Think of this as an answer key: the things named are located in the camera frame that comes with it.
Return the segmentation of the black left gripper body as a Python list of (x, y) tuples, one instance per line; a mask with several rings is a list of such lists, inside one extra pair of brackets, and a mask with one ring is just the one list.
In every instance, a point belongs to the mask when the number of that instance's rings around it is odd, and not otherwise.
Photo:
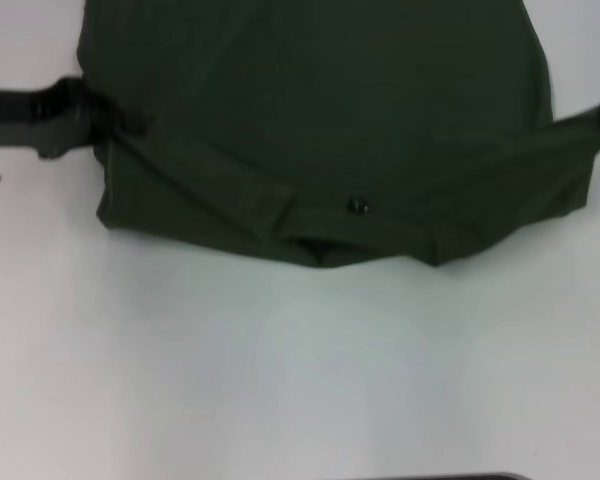
[(41, 90), (0, 90), (0, 147), (82, 148), (110, 121), (111, 103), (77, 77)]

